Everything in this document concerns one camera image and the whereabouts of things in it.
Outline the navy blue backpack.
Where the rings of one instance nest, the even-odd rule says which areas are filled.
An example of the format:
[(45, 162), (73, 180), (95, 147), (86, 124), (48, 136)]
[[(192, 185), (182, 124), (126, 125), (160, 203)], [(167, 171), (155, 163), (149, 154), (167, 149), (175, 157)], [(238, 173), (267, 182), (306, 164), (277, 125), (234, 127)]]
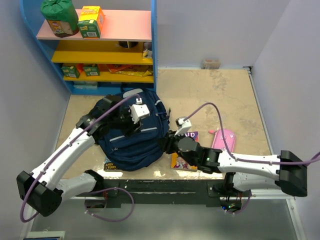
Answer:
[(150, 116), (141, 120), (140, 131), (125, 136), (120, 129), (111, 129), (97, 142), (118, 169), (128, 172), (147, 167), (163, 155), (159, 139), (163, 138), (170, 128), (167, 110), (155, 91), (135, 88), (123, 90), (116, 96), (123, 99), (134, 93), (139, 94), (150, 111)]

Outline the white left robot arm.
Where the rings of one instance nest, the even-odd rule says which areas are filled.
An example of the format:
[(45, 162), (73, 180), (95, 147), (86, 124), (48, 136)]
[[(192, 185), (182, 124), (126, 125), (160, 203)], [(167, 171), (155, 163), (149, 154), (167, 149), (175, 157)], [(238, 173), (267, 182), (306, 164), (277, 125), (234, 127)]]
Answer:
[(60, 204), (80, 194), (99, 196), (104, 178), (94, 170), (69, 180), (63, 175), (89, 148), (96, 145), (110, 130), (123, 130), (126, 135), (138, 131), (141, 120), (150, 112), (141, 95), (127, 97), (107, 95), (80, 118), (62, 145), (31, 172), (22, 171), (16, 178), (22, 200), (20, 219), (26, 223), (25, 207), (29, 206), (43, 217), (51, 215)]

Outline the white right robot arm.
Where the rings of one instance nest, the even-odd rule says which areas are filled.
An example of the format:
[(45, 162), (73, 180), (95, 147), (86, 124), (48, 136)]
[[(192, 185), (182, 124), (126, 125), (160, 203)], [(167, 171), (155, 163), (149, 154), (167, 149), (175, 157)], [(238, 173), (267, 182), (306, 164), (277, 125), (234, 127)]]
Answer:
[(162, 152), (176, 153), (191, 166), (206, 173), (224, 173), (223, 192), (230, 197), (253, 189), (280, 189), (293, 197), (308, 195), (308, 167), (288, 150), (279, 155), (245, 155), (201, 146), (191, 137), (169, 131), (158, 140)]

